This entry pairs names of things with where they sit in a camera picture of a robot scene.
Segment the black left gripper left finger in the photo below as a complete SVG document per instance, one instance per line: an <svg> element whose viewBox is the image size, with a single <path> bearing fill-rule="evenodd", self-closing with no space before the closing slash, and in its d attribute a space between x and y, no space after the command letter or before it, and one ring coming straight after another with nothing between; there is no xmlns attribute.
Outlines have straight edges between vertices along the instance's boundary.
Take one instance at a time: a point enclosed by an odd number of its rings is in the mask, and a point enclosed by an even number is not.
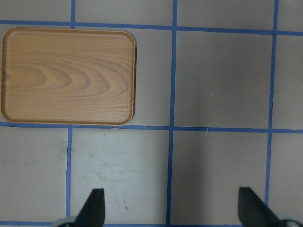
<svg viewBox="0 0 303 227"><path fill-rule="evenodd" d="M105 222L104 189L93 189L82 209L75 217L62 218L54 227L102 227Z"/></svg>

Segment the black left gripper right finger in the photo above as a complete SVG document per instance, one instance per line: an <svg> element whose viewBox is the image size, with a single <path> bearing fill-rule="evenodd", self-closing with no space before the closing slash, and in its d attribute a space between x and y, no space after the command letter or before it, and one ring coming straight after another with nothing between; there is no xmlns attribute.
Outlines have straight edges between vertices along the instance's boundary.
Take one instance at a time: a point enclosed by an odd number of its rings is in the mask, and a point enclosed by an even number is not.
<svg viewBox="0 0 303 227"><path fill-rule="evenodd" d="M244 227L301 227L290 218L279 218L249 187L238 189L238 218Z"/></svg>

